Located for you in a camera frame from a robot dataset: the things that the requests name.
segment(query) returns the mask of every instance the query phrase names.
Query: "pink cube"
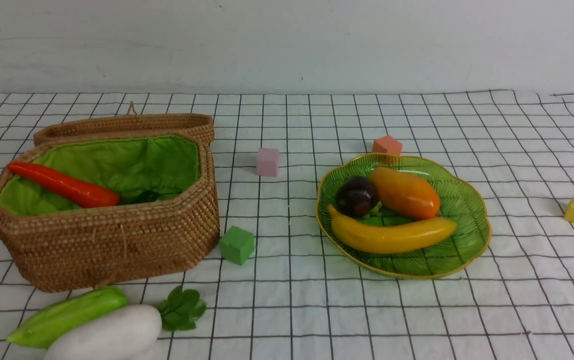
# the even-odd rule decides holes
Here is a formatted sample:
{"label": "pink cube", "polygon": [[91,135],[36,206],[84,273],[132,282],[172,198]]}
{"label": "pink cube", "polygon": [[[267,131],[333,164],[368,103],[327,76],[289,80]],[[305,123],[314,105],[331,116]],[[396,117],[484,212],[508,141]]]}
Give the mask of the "pink cube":
{"label": "pink cube", "polygon": [[258,176],[278,176],[280,151],[277,148],[261,147],[255,157],[255,173]]}
{"label": "pink cube", "polygon": [[403,143],[387,135],[373,141],[372,153],[385,153],[399,157],[403,152]]}

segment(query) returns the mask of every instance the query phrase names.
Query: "dark purple plum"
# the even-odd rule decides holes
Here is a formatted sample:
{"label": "dark purple plum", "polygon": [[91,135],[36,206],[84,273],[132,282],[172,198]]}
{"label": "dark purple plum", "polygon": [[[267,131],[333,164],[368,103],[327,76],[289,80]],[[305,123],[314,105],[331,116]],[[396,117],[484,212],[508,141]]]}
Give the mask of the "dark purple plum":
{"label": "dark purple plum", "polygon": [[361,218],[380,202],[378,191],[366,176],[354,176],[347,180],[335,194],[335,203],[343,214]]}

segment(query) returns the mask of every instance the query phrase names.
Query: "yellow banana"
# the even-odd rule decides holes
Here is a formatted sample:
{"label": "yellow banana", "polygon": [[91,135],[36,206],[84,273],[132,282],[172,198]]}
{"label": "yellow banana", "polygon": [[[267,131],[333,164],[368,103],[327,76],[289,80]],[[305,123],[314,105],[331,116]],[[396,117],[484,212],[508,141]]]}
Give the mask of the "yellow banana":
{"label": "yellow banana", "polygon": [[358,251],[374,254],[407,253],[433,246],[453,234],[458,223],[435,217],[395,226],[374,226],[341,214],[328,205],[335,237]]}

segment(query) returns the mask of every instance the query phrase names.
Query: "green plate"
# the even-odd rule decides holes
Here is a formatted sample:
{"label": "green plate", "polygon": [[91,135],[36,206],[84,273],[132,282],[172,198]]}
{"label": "green plate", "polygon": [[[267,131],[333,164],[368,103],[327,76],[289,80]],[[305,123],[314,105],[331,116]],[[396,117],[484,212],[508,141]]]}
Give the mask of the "green plate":
{"label": "green plate", "polygon": [[[381,255],[355,250],[336,239],[331,230],[328,204],[335,204],[338,189],[352,176],[368,176],[375,167],[390,167],[425,178],[440,196],[439,216],[458,223],[451,237],[421,250]],[[325,235],[361,267],[397,278],[435,279],[464,269],[485,252],[491,240],[485,201],[469,183],[423,157],[393,156],[385,153],[361,155],[329,171],[320,182],[316,219]],[[412,220],[383,209],[381,217],[363,220],[377,226],[410,223]]]}

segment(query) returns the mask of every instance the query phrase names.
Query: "wicker basket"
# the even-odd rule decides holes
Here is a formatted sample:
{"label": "wicker basket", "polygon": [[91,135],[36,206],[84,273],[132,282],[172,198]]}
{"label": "wicker basket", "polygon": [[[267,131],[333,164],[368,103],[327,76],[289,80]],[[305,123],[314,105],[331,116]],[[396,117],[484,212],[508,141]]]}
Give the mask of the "wicker basket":
{"label": "wicker basket", "polygon": [[182,130],[203,144],[209,144],[214,139],[213,118],[209,115],[195,113],[139,115],[131,103],[125,116],[89,118],[47,126],[33,134],[33,144],[38,146],[53,139],[85,134],[149,129]]}
{"label": "wicker basket", "polygon": [[[97,287],[186,271],[220,238],[209,147],[182,130],[135,130],[52,139],[17,157],[31,162],[55,146],[165,135],[198,144],[200,175],[175,198],[151,203],[15,216],[0,205],[0,238],[20,274],[45,292]],[[12,174],[0,175],[0,194]]]}

